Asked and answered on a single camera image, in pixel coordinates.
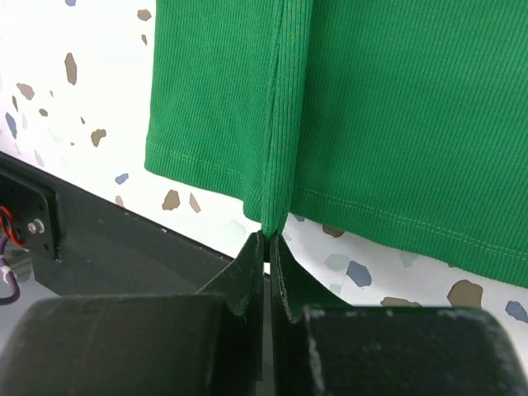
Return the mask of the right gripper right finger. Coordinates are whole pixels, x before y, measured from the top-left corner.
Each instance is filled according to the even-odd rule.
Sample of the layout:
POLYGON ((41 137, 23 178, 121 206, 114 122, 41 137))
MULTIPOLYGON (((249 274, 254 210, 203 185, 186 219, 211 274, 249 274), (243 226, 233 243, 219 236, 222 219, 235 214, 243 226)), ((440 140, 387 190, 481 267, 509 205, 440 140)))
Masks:
POLYGON ((323 310, 351 307, 297 262, 281 234, 271 237, 269 247, 274 321, 298 322, 305 306, 323 310))

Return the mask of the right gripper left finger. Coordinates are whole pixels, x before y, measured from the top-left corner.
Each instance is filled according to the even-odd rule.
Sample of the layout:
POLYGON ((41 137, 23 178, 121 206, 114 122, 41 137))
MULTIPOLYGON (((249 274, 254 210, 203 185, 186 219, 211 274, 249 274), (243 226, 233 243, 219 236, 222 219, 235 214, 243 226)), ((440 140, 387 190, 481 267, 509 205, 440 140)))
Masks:
POLYGON ((240 253, 198 290, 225 304, 215 375, 222 382, 262 379, 264 237, 251 233, 240 253))

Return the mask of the green tank top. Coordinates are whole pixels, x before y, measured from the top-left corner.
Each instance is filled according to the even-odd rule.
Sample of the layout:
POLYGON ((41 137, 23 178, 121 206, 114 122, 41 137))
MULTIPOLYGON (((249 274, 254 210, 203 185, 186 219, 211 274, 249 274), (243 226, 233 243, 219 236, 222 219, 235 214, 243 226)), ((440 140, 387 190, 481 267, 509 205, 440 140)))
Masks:
POLYGON ((159 1, 145 168, 527 284, 524 1, 159 1))

